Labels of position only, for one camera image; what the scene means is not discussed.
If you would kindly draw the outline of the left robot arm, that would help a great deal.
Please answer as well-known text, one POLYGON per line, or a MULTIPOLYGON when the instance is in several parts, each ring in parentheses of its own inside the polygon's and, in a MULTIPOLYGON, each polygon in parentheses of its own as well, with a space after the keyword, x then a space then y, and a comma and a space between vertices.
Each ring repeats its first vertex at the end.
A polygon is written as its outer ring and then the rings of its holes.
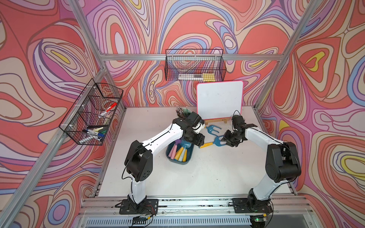
POLYGON ((144 210, 144 206, 148 204, 145 180, 153 171, 155 156, 169 144, 180 139, 202 146, 205 136, 201 130, 204 127, 205 121, 196 112, 191 112, 187 117, 174 119, 156 136, 143 142, 133 141, 124 162, 123 173, 128 173, 128 176, 122 176, 122 179, 130 178, 131 187, 127 199, 123 202, 127 202, 128 206, 136 212, 144 210))

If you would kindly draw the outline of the teal storage box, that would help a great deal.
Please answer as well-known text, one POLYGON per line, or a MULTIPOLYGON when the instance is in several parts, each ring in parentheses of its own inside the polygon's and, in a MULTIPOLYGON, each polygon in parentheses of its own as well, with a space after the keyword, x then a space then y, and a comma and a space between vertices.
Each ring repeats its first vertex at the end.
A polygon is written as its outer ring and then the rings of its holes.
POLYGON ((180 141, 174 141, 168 145, 165 155, 171 162, 185 165, 191 160, 193 150, 193 144, 183 147, 180 141))

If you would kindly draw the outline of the light blue rake white handle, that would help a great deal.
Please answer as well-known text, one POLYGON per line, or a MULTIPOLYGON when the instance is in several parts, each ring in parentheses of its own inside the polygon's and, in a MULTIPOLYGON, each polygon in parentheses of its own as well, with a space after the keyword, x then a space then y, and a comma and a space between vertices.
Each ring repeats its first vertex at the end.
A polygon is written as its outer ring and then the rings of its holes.
POLYGON ((185 149, 188 149, 188 148, 190 148, 191 147, 191 143, 190 142, 186 142, 186 143, 184 143, 183 145, 182 145, 182 153, 181 153, 181 155, 180 155, 180 157, 179 157, 179 160, 178 161, 180 161, 180 162, 183 162, 183 156, 184 156, 184 151, 185 151, 185 149))

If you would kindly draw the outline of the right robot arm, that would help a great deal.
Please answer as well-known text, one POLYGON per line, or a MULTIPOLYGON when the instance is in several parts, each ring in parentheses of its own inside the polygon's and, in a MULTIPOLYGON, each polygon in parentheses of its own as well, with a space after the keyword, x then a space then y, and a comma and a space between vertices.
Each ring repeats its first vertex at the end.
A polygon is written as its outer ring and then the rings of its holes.
POLYGON ((233 115, 232 131, 222 139, 230 147, 244 141, 254 142, 266 152, 265 172, 258 185, 250 189, 246 205, 252 212, 264 212, 273 193, 282 185, 301 175, 298 150, 294 143, 284 142, 261 131, 255 124, 248 124, 241 115, 233 115))

